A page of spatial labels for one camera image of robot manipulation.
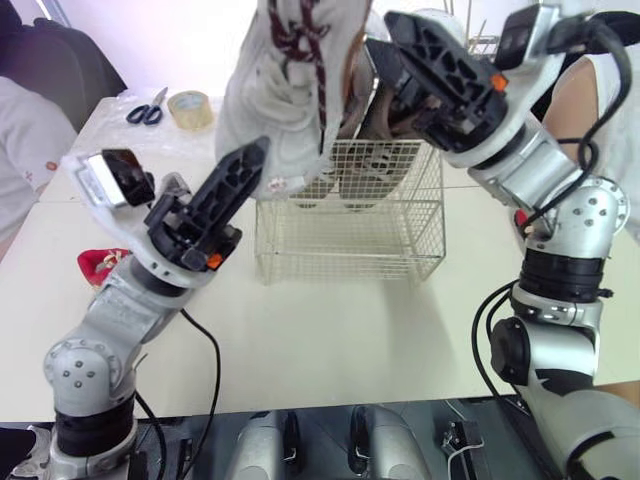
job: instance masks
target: shoelace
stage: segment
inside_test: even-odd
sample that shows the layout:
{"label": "shoelace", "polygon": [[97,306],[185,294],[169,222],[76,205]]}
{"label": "shoelace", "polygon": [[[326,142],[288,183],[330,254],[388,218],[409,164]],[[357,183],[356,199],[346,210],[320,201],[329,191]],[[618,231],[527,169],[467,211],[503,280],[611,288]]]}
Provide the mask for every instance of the shoelace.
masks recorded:
{"label": "shoelace", "polygon": [[[302,23],[289,23],[287,30],[278,15],[277,0],[269,0],[269,19],[271,20],[271,39],[278,50],[296,62],[313,63],[318,78],[318,117],[320,119],[320,155],[324,150],[324,136],[327,128],[327,98],[326,98],[326,70],[320,40],[327,34],[330,27],[324,25],[316,27],[313,24],[313,6],[316,0],[300,0]],[[301,50],[300,39],[306,38],[309,51]]]}

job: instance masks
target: white wire rack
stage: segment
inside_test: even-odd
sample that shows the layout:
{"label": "white wire rack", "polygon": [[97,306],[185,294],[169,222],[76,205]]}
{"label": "white wire rack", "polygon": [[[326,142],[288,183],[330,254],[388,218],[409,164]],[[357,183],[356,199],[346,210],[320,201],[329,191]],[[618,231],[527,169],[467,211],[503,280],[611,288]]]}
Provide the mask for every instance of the white wire rack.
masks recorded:
{"label": "white wire rack", "polygon": [[263,280],[427,278],[445,256],[438,152],[422,141],[343,140],[332,158],[304,192],[257,202]]}
{"label": "white wire rack", "polygon": [[498,35],[479,35],[471,40],[469,53],[476,58],[487,57],[489,60],[495,60],[498,53],[498,45],[500,45],[500,36]]}

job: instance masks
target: blue scissors handle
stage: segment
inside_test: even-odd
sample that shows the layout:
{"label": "blue scissors handle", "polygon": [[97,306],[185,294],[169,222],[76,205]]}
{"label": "blue scissors handle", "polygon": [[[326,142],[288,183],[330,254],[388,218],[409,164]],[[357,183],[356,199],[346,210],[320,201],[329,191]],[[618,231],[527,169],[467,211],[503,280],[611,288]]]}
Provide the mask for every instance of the blue scissors handle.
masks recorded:
{"label": "blue scissors handle", "polygon": [[140,105],[127,115],[127,122],[155,125],[162,120],[162,109],[159,105]]}

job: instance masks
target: shoe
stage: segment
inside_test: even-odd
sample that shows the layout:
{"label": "shoe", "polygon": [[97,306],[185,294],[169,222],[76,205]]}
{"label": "shoe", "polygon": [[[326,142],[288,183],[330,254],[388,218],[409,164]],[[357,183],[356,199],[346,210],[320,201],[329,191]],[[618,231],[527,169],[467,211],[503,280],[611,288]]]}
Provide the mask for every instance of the shoe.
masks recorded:
{"label": "shoe", "polygon": [[[438,20],[464,42],[464,31],[452,15],[423,9],[416,15]],[[355,159],[340,174],[340,197],[347,200],[386,198],[405,178],[419,147],[394,140],[421,140],[413,122],[421,109],[433,99],[409,75],[397,57],[392,43],[368,39],[366,48],[380,77],[375,98],[358,134],[358,139],[378,143],[365,145],[364,152],[350,155]],[[348,204],[350,208],[367,208],[374,204]]]}
{"label": "shoe", "polygon": [[216,131],[223,158],[262,135],[271,149],[253,196],[286,198],[330,168],[370,0],[259,0]]}
{"label": "shoe", "polygon": [[[388,36],[386,26],[378,14],[371,10],[365,25],[367,36]],[[349,82],[349,94],[345,105],[345,110],[338,131],[337,140],[347,140],[354,138],[364,119],[371,102],[373,92],[375,72],[371,64],[369,55],[364,48],[360,48],[353,62],[351,70],[351,81]],[[335,158],[330,157],[330,165],[320,172],[320,175],[311,182],[302,192],[291,195],[294,199],[321,200],[326,198],[335,186],[338,175],[336,171]],[[312,208],[315,204],[299,203],[302,208]]]}

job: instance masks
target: white wall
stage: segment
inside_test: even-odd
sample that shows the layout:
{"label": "white wall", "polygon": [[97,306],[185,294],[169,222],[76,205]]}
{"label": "white wall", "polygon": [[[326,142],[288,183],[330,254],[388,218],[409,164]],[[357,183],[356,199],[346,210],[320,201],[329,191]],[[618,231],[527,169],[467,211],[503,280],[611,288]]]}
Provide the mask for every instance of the white wall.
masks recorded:
{"label": "white wall", "polygon": [[24,25],[33,25],[33,20],[43,17],[42,10],[38,6],[36,0],[11,0],[14,8],[22,18]]}
{"label": "white wall", "polygon": [[[251,22],[256,0],[58,0],[71,25],[89,34],[130,87],[199,89],[222,95]],[[603,9],[638,10],[640,0],[575,1]],[[41,16],[35,0],[13,0],[28,23]],[[468,0],[455,0],[466,25]],[[470,35],[487,19],[485,34],[499,34],[509,13],[531,0],[473,0]],[[374,0],[389,9],[440,8],[444,0]]]}

